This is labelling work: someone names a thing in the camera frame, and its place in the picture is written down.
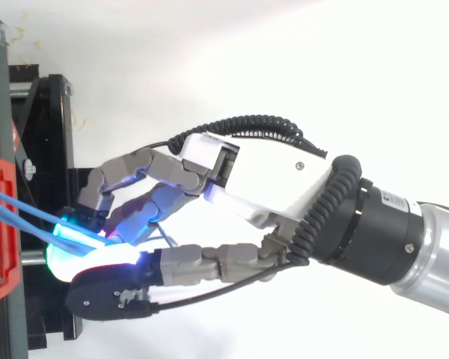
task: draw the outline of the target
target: red clip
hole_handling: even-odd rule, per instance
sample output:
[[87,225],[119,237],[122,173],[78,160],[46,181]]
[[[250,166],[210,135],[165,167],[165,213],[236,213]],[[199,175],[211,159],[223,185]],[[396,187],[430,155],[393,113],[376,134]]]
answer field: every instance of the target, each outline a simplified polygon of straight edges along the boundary
[[[15,165],[0,159],[0,192],[16,198]],[[0,201],[2,206],[17,213],[15,207]],[[20,282],[18,229],[0,222],[0,299]]]

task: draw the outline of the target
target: blue light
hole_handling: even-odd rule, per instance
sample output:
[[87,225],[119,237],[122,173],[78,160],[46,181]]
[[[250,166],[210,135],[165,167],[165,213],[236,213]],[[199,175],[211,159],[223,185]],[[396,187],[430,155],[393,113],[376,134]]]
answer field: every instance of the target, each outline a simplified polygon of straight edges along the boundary
[[72,230],[71,228],[62,226],[61,224],[55,225],[55,228],[53,229],[53,236],[69,239],[70,241],[81,243],[93,248],[105,247],[105,243],[80,233],[78,230]]
[[112,264],[136,264],[140,251],[128,243],[107,245],[76,230],[57,224],[53,230],[54,236],[69,239],[96,248],[83,257],[74,256],[54,245],[46,249],[46,263],[57,279],[70,282],[79,272],[98,266]]
[[57,279],[70,282],[79,272],[86,269],[110,266],[112,264],[136,264],[140,251],[128,243],[107,245],[95,249],[84,257],[69,254],[54,245],[46,249],[46,263]]

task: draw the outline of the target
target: coiled cable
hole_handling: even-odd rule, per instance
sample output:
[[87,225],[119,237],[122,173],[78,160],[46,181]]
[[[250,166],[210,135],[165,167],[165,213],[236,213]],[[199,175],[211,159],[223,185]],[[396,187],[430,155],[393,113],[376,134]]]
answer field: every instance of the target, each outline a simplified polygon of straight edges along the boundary
[[168,149],[174,155],[181,152],[185,140],[193,133],[212,132],[217,135],[232,135],[246,138],[268,138],[285,142],[301,150],[325,158],[327,152],[303,138],[302,130],[295,123],[282,117],[250,115],[227,118],[196,126],[168,140]]
[[332,175],[323,192],[311,205],[288,246],[287,260],[296,266],[309,265],[314,243],[331,214],[357,185],[361,165],[352,156],[339,156],[332,163]]

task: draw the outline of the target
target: white background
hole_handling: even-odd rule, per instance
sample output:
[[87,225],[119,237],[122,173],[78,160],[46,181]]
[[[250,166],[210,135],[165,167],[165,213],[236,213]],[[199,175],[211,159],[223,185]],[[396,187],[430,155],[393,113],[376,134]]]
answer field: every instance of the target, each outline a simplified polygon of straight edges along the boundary
[[[449,206],[448,0],[0,0],[0,18],[18,39],[12,63],[74,84],[76,166],[224,117],[277,114],[357,156],[379,187]],[[202,202],[165,228],[202,245],[262,234]],[[449,315],[312,263],[151,319],[87,322],[75,342],[48,339],[31,358],[449,358]]]

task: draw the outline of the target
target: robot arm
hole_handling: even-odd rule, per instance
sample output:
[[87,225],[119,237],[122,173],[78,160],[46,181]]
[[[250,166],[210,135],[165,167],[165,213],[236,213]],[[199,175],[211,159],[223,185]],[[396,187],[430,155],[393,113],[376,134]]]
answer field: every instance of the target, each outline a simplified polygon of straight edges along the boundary
[[[277,141],[212,134],[189,136],[181,161],[150,149],[126,156],[92,171],[79,197],[79,208],[92,214],[87,223],[95,225],[105,214],[100,211],[108,214],[113,189],[145,174],[162,184],[112,213],[103,224],[109,238],[143,242],[153,223],[200,194],[255,227],[274,230],[261,248],[185,245],[143,253],[135,265],[84,271],[73,279],[67,297],[69,309],[82,318],[149,316],[269,280],[280,270],[306,266],[308,258],[449,313],[449,211],[380,190],[361,178],[353,157],[330,163]],[[148,295],[150,286],[215,279],[234,284],[171,304],[152,303]]]

